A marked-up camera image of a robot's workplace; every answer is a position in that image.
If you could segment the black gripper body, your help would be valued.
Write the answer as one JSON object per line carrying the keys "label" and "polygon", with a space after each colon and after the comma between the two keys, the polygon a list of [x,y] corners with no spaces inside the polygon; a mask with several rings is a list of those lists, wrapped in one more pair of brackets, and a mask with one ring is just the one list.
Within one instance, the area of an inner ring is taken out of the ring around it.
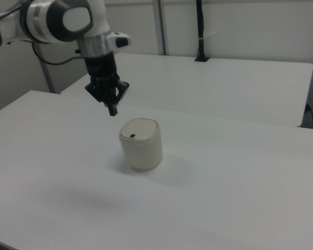
{"label": "black gripper body", "polygon": [[84,61],[90,78],[110,78],[114,76],[119,79],[113,52],[100,57],[84,58]]}

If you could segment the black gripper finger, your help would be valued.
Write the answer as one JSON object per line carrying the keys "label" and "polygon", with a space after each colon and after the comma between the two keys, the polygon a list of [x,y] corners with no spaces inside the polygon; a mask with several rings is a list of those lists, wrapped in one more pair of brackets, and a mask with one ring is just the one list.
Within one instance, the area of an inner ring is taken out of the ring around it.
{"label": "black gripper finger", "polygon": [[110,116],[114,116],[114,89],[108,78],[91,77],[85,90],[108,108]]}
{"label": "black gripper finger", "polygon": [[117,115],[117,105],[123,99],[129,88],[129,83],[121,80],[117,80],[116,87],[113,91],[112,102],[111,102],[111,115]]}

